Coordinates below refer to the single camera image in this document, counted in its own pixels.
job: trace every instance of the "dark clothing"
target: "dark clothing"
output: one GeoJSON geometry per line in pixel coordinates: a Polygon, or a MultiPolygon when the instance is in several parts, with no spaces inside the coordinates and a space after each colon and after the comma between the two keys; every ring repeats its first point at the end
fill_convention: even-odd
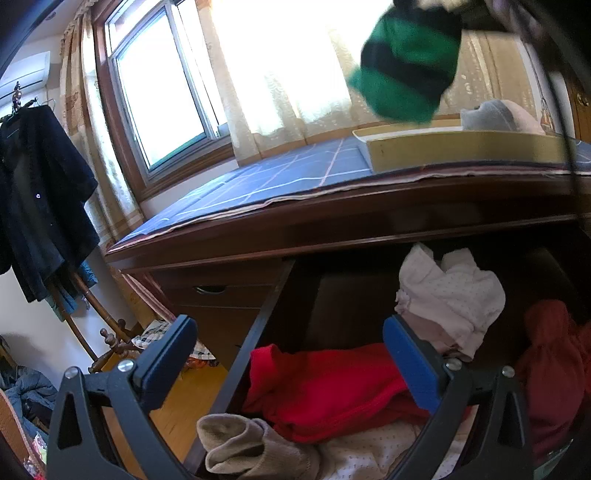
{"type": "Polygon", "coordinates": [[[97,182],[48,106],[2,124],[0,157],[0,274],[12,267],[40,301],[60,266],[75,270],[99,243],[84,210],[97,182]]]}
{"type": "MultiPolygon", "coordinates": [[[[82,262],[82,265],[78,267],[76,273],[78,273],[79,277],[88,288],[91,288],[99,282],[87,261],[82,262]]],[[[55,285],[59,294],[61,306],[64,307],[66,313],[72,314],[78,308],[78,299],[82,296],[82,292],[78,285],[74,284],[70,271],[65,268],[65,265],[58,268],[51,281],[55,285]]],[[[55,313],[57,318],[60,319],[60,322],[63,322],[65,318],[57,307],[56,298],[53,295],[49,295],[45,300],[53,309],[53,313],[55,313]]]]}

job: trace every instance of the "white polka dot fabric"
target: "white polka dot fabric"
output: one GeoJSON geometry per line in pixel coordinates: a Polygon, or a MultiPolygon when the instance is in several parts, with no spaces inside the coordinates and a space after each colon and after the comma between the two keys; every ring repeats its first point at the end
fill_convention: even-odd
{"type": "Polygon", "coordinates": [[[396,311],[439,352],[471,360],[488,327],[505,307],[497,276],[476,265],[467,248],[445,254],[441,266],[433,252],[415,244],[399,273],[396,311]]]}
{"type": "MultiPolygon", "coordinates": [[[[472,428],[476,408],[462,422],[434,480],[448,475],[455,467],[468,433],[472,428]]],[[[355,433],[318,445],[320,472],[317,480],[382,480],[403,459],[420,428],[396,421],[378,429],[355,433]]]]}

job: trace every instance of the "black jacket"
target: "black jacket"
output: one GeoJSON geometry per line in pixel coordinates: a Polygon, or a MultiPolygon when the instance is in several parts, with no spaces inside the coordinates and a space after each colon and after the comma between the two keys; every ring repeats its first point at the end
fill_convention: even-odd
{"type": "Polygon", "coordinates": [[[30,248],[38,239],[28,217],[36,218],[33,225],[44,231],[63,265],[77,268],[99,243],[84,210],[97,182],[48,106],[21,109],[2,124],[0,157],[0,274],[12,267],[27,301],[42,300],[47,279],[30,248]],[[23,184],[30,198],[17,191],[23,184]]]}

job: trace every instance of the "drawer handle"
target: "drawer handle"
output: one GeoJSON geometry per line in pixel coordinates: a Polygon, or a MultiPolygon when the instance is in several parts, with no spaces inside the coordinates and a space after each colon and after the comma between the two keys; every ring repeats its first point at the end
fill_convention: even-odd
{"type": "Polygon", "coordinates": [[[193,288],[202,295],[220,295],[226,291],[225,285],[200,285],[193,288]]]}

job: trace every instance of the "wooden desk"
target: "wooden desk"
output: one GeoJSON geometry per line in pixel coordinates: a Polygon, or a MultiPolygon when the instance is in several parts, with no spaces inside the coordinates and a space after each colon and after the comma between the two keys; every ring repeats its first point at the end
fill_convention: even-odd
{"type": "MultiPolygon", "coordinates": [[[[591,179],[580,181],[588,215],[591,179]]],[[[575,223],[570,189],[568,175],[533,173],[360,186],[124,242],[107,260],[175,315],[197,320],[201,340],[229,371],[211,412],[238,413],[253,348],[380,341],[415,241],[439,254],[470,247],[482,268],[498,273],[508,306],[495,323],[502,347],[482,348],[493,360],[521,353],[522,315],[536,299],[564,298],[587,315],[591,242],[575,223]]],[[[203,456],[197,440],[186,466],[197,471],[203,456]]]]}

